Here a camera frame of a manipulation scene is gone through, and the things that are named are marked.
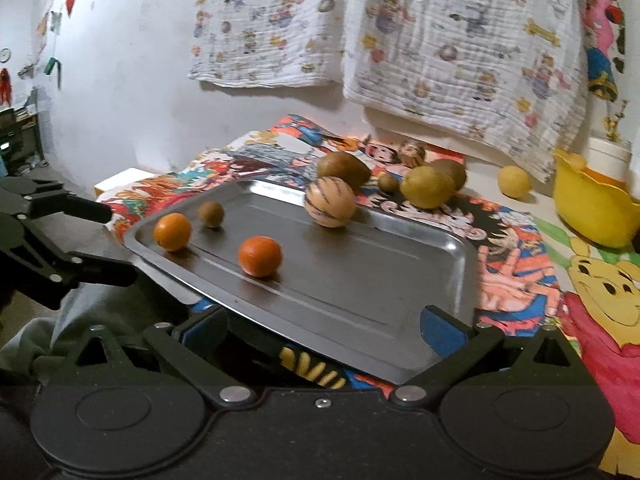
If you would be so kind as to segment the small orange tangerine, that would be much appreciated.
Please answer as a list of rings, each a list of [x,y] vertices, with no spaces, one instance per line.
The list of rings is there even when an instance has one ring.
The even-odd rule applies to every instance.
[[[192,233],[192,224],[184,214],[165,214],[155,223],[153,236],[157,245],[168,252],[178,252],[186,245]]]

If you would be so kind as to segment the small brown kiwi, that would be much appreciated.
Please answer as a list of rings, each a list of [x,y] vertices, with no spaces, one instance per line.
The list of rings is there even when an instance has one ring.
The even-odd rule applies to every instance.
[[[198,220],[209,229],[218,229],[224,222],[224,207],[217,202],[204,202],[198,207]]]
[[[399,181],[388,172],[381,172],[376,182],[378,182],[378,190],[383,194],[394,195],[399,190]]]

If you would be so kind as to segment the yellow-green pear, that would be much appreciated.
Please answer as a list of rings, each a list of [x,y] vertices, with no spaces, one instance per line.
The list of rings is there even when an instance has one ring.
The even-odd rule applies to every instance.
[[[456,192],[454,180],[432,166],[412,168],[400,182],[400,192],[416,208],[435,209]]]

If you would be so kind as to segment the striped beige melon fruit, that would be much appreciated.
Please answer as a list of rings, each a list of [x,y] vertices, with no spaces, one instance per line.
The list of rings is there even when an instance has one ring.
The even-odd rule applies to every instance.
[[[304,207],[319,226],[338,229],[346,226],[356,211],[352,188],[337,177],[321,177],[306,187]]]

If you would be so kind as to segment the brown pear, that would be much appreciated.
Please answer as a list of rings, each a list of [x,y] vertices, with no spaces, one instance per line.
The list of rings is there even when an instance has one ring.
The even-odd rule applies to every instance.
[[[347,152],[332,152],[318,161],[317,177],[336,177],[357,193],[371,177],[371,170],[356,156]]]

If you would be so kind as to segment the colourful cartoon table cloth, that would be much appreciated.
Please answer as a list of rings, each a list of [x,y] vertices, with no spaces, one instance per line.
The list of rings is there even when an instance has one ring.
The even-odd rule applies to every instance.
[[[201,152],[183,170],[145,174],[99,192],[114,211],[108,226],[123,236],[137,221],[197,192],[248,176],[303,188],[324,155],[359,158],[375,176],[401,177],[405,145],[338,136],[291,114],[224,148]],[[541,324],[558,326],[610,402],[615,430],[602,460],[610,474],[639,473],[639,256],[597,248],[527,212],[473,197],[454,196],[439,210],[421,210],[366,186],[360,204],[436,226],[471,242],[480,253],[478,315],[510,336],[529,336]]]

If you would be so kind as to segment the silver metal tray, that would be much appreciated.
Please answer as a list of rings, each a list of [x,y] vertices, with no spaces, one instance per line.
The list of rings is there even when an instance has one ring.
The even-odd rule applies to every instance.
[[[195,220],[204,202],[224,207],[219,230],[200,224],[171,254],[154,240],[155,217],[125,246],[158,270],[238,315],[355,370],[401,384],[434,364],[421,312],[439,307],[471,324],[480,299],[473,245],[450,232],[359,208],[341,229],[317,226],[299,190],[261,180],[225,183],[175,204]],[[282,263],[268,278],[239,265],[244,240],[268,236]]]

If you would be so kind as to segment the yellow lemon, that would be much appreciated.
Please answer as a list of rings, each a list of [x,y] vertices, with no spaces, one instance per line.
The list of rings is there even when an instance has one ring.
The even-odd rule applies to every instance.
[[[501,168],[497,174],[497,183],[500,192],[514,200],[521,200],[532,188],[527,172],[518,166]]]

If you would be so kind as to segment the yellow plastic bowl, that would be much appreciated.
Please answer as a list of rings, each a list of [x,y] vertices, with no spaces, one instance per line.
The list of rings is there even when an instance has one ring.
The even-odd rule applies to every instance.
[[[570,153],[554,153],[553,200],[559,217],[575,232],[609,248],[628,246],[639,231],[639,203],[615,185],[593,179],[570,163]]]

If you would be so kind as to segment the striped brown round fruit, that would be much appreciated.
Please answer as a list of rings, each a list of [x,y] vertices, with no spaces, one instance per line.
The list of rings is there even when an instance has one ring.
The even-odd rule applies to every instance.
[[[426,162],[425,148],[416,142],[405,141],[398,148],[398,158],[404,166],[413,169],[423,166]]]

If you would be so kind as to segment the fruit in yellow bowl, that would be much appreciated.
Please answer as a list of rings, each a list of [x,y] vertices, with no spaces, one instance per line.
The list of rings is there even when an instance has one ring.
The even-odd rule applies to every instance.
[[[587,167],[587,162],[584,159],[584,156],[577,153],[568,153],[566,155],[566,161],[575,171],[582,171]]]

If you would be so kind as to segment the white orange jar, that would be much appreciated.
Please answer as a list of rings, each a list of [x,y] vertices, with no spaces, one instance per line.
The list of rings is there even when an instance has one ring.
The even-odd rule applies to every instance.
[[[626,140],[611,141],[590,136],[587,143],[585,173],[599,182],[626,188],[631,161],[631,145]]]

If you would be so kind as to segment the right white printed cloth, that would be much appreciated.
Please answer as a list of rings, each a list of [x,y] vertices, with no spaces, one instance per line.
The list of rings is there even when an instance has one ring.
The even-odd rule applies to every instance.
[[[584,121],[585,0],[348,0],[346,99],[488,146],[541,182]]]

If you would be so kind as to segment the white printed cloth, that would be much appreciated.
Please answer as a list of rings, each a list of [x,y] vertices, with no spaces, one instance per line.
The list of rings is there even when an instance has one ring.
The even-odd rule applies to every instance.
[[[541,182],[584,121],[585,0],[348,0],[346,99],[488,146]]]
[[[232,89],[342,78],[347,0],[196,0],[192,80]]]

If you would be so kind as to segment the left white printed cloth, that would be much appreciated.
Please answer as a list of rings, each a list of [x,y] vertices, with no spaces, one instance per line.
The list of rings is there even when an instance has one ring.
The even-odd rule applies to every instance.
[[[232,89],[342,78],[347,0],[196,0],[192,80]]]

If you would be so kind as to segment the cartoon wall poster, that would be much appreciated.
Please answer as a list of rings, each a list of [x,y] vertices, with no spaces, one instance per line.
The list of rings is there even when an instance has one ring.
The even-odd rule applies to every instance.
[[[625,70],[625,11],[620,0],[586,0],[584,26],[588,88],[599,99],[618,99],[616,78]]]

